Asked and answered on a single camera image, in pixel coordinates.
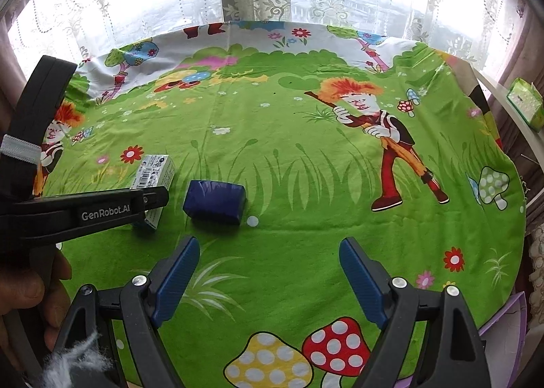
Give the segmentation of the person's left hand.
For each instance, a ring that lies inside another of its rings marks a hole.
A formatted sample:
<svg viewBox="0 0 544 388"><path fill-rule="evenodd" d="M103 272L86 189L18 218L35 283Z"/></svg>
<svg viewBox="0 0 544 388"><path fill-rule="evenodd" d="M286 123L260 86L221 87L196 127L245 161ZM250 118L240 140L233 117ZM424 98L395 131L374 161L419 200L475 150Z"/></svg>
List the person's left hand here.
<svg viewBox="0 0 544 388"><path fill-rule="evenodd" d="M41 342L47 349L53 350L71 303L63 281L72 278L72 267L58 248L53 248L53 252L48 287L43 283L35 266L21 269L1 268L1 349L17 371L23 371L24 366L16 352L16 342L8 335L5 317L16 310L41 305L40 315L45 323Z"/></svg>

